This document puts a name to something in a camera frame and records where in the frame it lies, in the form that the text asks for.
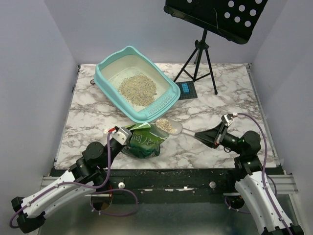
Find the green litter bag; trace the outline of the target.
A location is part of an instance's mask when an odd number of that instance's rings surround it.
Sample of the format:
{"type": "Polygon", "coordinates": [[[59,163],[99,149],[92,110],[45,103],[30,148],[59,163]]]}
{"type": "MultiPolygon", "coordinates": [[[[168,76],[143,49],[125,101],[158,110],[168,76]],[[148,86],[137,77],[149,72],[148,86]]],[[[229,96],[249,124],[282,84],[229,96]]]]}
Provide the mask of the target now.
{"type": "Polygon", "coordinates": [[[134,158],[159,156],[161,144],[169,137],[167,132],[159,129],[154,123],[138,123],[126,128],[132,132],[132,136],[122,153],[134,158]]]}

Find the teal cat litter box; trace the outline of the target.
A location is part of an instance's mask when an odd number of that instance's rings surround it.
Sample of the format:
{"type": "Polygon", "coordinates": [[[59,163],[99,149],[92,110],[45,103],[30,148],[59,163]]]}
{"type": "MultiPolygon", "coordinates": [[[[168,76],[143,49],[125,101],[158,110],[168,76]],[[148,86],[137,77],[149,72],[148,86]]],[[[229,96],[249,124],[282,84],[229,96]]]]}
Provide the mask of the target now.
{"type": "Polygon", "coordinates": [[[130,120],[152,122],[180,98],[180,88],[135,47],[119,50],[95,67],[94,82],[130,120]]]}

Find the black lego baseplate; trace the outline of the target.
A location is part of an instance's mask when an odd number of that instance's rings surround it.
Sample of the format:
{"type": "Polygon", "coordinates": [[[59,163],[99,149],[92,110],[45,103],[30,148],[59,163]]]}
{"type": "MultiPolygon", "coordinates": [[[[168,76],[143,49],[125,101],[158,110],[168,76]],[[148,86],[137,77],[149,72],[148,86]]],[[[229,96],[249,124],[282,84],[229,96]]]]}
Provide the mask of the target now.
{"type": "Polygon", "coordinates": [[[177,82],[176,84],[180,89],[179,100],[198,98],[194,83],[192,81],[177,82]]]}

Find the clear plastic scoop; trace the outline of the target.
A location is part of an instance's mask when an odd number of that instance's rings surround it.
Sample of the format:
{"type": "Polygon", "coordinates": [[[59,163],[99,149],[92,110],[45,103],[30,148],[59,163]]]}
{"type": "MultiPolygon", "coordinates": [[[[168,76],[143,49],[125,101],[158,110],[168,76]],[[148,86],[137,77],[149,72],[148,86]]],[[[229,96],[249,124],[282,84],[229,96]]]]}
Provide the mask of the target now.
{"type": "Polygon", "coordinates": [[[190,137],[195,136],[195,132],[189,129],[183,128],[180,122],[168,119],[168,118],[160,118],[155,121],[156,126],[173,136],[178,136],[180,134],[187,135],[190,137]]]}

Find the black tripod stand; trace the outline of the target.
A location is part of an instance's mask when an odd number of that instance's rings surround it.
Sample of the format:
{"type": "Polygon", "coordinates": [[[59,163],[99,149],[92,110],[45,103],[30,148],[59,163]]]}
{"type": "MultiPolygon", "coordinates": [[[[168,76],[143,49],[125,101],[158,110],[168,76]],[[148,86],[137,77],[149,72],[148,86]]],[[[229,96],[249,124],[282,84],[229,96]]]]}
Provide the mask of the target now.
{"type": "Polygon", "coordinates": [[[211,61],[210,61],[209,51],[208,51],[209,45],[206,43],[207,33],[208,33],[208,30],[204,29],[201,40],[196,40],[195,41],[195,49],[194,49],[194,51],[192,52],[192,54],[187,59],[186,63],[183,65],[183,67],[178,72],[177,76],[174,79],[174,82],[176,82],[178,80],[178,78],[180,77],[180,75],[182,73],[185,73],[186,75],[188,75],[189,78],[191,78],[193,82],[199,81],[200,79],[203,79],[205,77],[210,76],[212,84],[213,84],[214,94],[217,95],[218,91],[217,91],[216,82],[215,82],[215,78],[214,78],[214,74],[213,74],[213,70],[212,70],[212,65],[211,65],[211,61]],[[208,67],[209,67],[209,73],[207,73],[207,74],[205,74],[203,76],[198,77],[198,72],[199,72],[199,68],[200,68],[200,64],[201,64],[201,58],[202,58],[202,54],[203,53],[205,53],[205,56],[206,56],[206,59],[207,59],[207,64],[208,64],[208,67]],[[195,57],[195,61],[194,61],[195,70],[194,70],[194,74],[191,75],[186,70],[186,67],[189,64],[189,62],[193,59],[194,56],[196,56],[195,57]]]}

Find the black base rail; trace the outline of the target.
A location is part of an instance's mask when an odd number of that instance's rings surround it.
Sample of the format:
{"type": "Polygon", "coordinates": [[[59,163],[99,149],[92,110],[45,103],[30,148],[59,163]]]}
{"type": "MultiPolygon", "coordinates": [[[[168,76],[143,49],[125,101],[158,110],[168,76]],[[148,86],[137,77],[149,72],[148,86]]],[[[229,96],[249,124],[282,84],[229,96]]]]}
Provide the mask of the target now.
{"type": "Polygon", "coordinates": [[[241,208],[245,202],[234,188],[231,168],[204,169],[113,169],[102,188],[117,189],[119,183],[132,191],[139,203],[212,203],[241,208]]]}

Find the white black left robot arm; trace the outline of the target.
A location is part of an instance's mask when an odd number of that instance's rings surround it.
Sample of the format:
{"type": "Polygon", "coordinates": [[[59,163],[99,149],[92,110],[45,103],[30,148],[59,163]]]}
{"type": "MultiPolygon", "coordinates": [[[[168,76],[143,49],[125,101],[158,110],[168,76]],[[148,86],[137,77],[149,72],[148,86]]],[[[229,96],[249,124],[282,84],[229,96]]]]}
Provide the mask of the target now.
{"type": "Polygon", "coordinates": [[[53,183],[28,197],[12,199],[15,214],[9,226],[25,234],[36,230],[44,224],[49,206],[57,205],[57,200],[70,192],[78,193],[80,187],[104,193],[109,186],[112,162],[128,140],[115,133],[105,146],[92,142],[83,156],[53,183]]]}

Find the beige litter pile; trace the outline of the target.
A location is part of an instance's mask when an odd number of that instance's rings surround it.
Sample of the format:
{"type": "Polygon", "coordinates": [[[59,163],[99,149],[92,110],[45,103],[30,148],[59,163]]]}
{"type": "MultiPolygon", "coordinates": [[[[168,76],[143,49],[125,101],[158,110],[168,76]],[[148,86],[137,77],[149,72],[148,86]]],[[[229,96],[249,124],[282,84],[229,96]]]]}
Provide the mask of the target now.
{"type": "Polygon", "coordinates": [[[147,107],[155,101],[157,87],[153,80],[138,74],[126,78],[118,91],[132,105],[147,107]]]}

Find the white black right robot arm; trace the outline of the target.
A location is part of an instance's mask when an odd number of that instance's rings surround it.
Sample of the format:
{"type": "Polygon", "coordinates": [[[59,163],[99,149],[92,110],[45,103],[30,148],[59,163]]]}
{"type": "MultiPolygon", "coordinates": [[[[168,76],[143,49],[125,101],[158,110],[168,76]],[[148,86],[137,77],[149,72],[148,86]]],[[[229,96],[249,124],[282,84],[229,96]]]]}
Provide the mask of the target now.
{"type": "Polygon", "coordinates": [[[227,126],[220,123],[215,128],[196,132],[195,139],[210,148],[219,145],[236,152],[234,169],[225,179],[225,187],[237,191],[243,198],[261,235],[302,235],[299,225],[289,219],[272,191],[257,154],[261,149],[260,135],[245,132],[240,138],[229,134],[227,126]]]}

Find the black music stand tray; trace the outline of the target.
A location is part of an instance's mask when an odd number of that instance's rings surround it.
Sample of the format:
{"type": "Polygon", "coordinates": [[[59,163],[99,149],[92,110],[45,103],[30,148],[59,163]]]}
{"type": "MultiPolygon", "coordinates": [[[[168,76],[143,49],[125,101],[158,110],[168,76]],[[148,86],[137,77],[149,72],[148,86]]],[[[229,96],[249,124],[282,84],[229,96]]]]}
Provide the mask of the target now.
{"type": "Polygon", "coordinates": [[[167,0],[164,11],[228,41],[246,44],[267,0],[167,0]]]}

